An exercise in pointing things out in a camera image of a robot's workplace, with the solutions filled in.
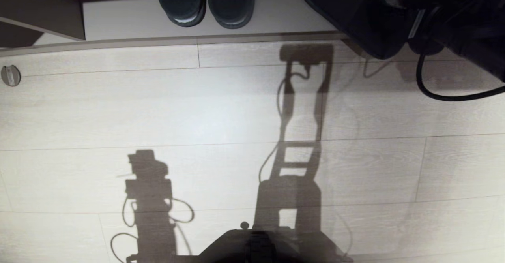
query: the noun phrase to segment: wooden floor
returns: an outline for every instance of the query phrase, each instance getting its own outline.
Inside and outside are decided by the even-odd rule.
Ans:
[[[0,86],[0,263],[119,262],[112,248],[121,261],[139,252],[175,262],[163,254],[198,255],[242,222],[269,220],[320,225],[322,234],[297,234],[331,240],[323,254],[305,251],[313,262],[503,263],[505,95],[428,99],[416,63],[408,49],[366,60],[342,41],[0,58],[23,75]],[[444,94],[500,85],[448,51],[424,69]],[[289,144],[305,145],[287,148],[285,161],[309,165],[281,175],[316,172],[318,189],[274,176]],[[271,184],[266,204],[260,181]],[[137,202],[125,203],[134,182]],[[153,204],[172,197],[183,202],[169,202],[169,216]],[[122,234],[111,248],[119,233],[169,246],[142,253]]]

